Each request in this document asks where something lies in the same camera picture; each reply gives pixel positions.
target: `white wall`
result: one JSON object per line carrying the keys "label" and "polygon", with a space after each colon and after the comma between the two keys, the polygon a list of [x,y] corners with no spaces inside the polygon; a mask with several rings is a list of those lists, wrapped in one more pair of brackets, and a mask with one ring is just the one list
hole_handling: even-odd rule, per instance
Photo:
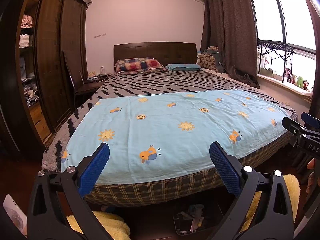
{"label": "white wall", "polygon": [[88,72],[104,66],[113,73],[116,44],[191,42],[199,50],[203,20],[204,5],[195,0],[92,0],[85,29]]}
{"label": "white wall", "polygon": [[299,117],[299,123],[304,124],[304,122],[301,121],[300,116],[303,112],[309,112],[309,102],[300,98],[296,93],[290,92],[284,88],[280,88],[276,85],[273,85],[262,78],[258,78],[258,82],[260,85],[260,89],[263,90],[265,93],[269,94],[279,102],[289,104],[292,109],[296,110],[297,115]]}

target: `blue pillow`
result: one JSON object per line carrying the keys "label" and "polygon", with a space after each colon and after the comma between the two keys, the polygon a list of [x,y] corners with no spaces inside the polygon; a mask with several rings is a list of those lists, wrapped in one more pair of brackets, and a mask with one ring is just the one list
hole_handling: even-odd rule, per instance
{"label": "blue pillow", "polygon": [[166,68],[174,71],[193,71],[201,69],[198,64],[168,64]]}

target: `metal screw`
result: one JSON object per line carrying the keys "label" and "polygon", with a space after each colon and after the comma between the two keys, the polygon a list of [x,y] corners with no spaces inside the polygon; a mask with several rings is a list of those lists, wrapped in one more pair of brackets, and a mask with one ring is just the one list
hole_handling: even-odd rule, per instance
{"label": "metal screw", "polygon": [[253,171],[252,167],[250,167],[250,166],[244,166],[244,170],[246,172],[252,172]]}
{"label": "metal screw", "polygon": [[281,171],[275,170],[275,175],[280,177],[282,175]]}
{"label": "metal screw", "polygon": [[38,176],[39,176],[39,177],[42,177],[43,175],[44,175],[44,171],[39,171],[39,172],[38,172]]}
{"label": "metal screw", "polygon": [[76,170],[76,168],[75,168],[74,166],[69,166],[69,167],[67,168],[67,172],[68,172],[68,173],[73,173],[75,170]]}

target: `black and white striped blanket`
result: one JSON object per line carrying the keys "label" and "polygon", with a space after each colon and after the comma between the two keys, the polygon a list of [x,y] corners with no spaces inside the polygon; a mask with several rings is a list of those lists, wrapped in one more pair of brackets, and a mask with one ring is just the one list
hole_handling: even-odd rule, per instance
{"label": "black and white striped blanket", "polygon": [[163,73],[113,76],[89,100],[76,109],[62,125],[53,142],[44,152],[42,168],[49,171],[60,171],[60,158],[68,141],[84,116],[99,99],[200,90],[227,90],[234,87],[278,104],[289,113],[292,119],[297,120],[298,116],[293,109],[281,104],[261,90],[240,85],[204,71],[166,71]]}

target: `wooden wardrobe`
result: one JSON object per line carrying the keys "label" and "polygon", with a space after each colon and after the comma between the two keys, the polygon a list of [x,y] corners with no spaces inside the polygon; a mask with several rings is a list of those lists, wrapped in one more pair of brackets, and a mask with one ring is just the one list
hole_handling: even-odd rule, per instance
{"label": "wooden wardrobe", "polygon": [[[55,133],[74,111],[63,50],[79,55],[82,64],[77,67],[86,77],[86,8],[82,0],[11,0],[2,15],[0,140],[16,159],[41,160]],[[33,33],[32,42],[21,48],[24,14],[33,18]],[[23,80],[21,57],[27,77],[31,76]],[[39,101],[27,104],[24,88],[30,82],[36,83]]]}

